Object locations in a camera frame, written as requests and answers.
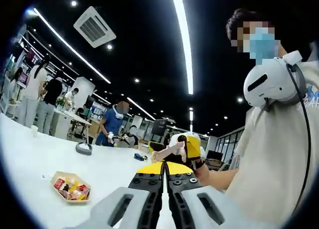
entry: white pants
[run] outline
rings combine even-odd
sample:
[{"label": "white pants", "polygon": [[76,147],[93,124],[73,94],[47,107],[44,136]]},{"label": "white pants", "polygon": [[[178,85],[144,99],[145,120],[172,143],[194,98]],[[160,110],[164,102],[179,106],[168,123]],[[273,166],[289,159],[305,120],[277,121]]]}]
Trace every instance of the white pants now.
[{"label": "white pants", "polygon": [[25,96],[22,98],[19,109],[19,124],[31,128],[33,125],[36,108],[38,106],[38,100],[27,99]]},{"label": "white pants", "polygon": [[38,115],[38,131],[40,133],[49,135],[54,109],[55,106],[52,104],[40,103]]}]

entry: chair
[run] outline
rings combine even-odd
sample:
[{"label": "chair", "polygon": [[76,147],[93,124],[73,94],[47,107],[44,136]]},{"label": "chair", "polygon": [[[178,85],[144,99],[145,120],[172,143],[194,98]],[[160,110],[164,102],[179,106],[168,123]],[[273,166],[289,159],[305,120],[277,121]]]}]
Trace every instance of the chair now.
[{"label": "chair", "polygon": [[10,86],[10,79],[7,76],[5,76],[3,88],[2,88],[2,97],[0,99],[0,109],[4,115],[6,115],[9,106],[12,106],[12,107],[18,106],[18,104],[9,103],[10,101],[9,86]]}]

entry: gray gripper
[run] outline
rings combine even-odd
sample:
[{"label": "gray gripper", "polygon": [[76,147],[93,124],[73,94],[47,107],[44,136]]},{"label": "gray gripper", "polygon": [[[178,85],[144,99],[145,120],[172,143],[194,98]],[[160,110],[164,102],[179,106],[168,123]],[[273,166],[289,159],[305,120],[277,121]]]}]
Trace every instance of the gray gripper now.
[{"label": "gray gripper", "polygon": [[181,192],[196,229],[278,229],[248,220],[234,201],[211,186]]},{"label": "gray gripper", "polygon": [[121,218],[119,229],[137,229],[148,195],[144,190],[118,188],[92,207],[89,219],[66,229],[113,229]]}]

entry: ceiling air conditioner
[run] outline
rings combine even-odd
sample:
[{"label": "ceiling air conditioner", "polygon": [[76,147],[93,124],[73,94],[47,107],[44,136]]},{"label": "ceiling air conditioner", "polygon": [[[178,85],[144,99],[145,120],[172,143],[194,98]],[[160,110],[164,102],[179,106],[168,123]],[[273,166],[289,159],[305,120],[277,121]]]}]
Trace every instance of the ceiling air conditioner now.
[{"label": "ceiling air conditioner", "polygon": [[92,6],[79,17],[73,27],[93,48],[116,38],[111,28]]}]

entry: black hair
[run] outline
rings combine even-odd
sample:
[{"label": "black hair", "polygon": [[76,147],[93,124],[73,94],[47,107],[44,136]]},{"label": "black hair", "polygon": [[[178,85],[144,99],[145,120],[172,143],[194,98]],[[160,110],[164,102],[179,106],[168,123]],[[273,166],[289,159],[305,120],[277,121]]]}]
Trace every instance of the black hair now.
[{"label": "black hair", "polygon": [[61,70],[56,71],[54,78],[62,78],[63,72]]},{"label": "black hair", "polygon": [[18,81],[20,75],[23,73],[23,69],[20,67],[18,68],[18,70],[14,73],[14,76],[11,80],[11,82],[15,79],[16,81]]},{"label": "black hair", "polygon": [[46,57],[43,58],[41,64],[39,65],[39,67],[36,69],[36,71],[35,71],[35,73],[34,73],[34,78],[37,77],[38,72],[40,71],[40,69],[41,69],[45,64],[47,64],[47,63],[50,62],[50,59],[51,59],[50,56],[46,56]]},{"label": "black hair", "polygon": [[229,40],[237,39],[237,28],[243,27],[244,22],[250,21],[268,21],[261,14],[248,11],[243,8],[238,8],[234,14],[229,18],[226,24],[226,32]]}]

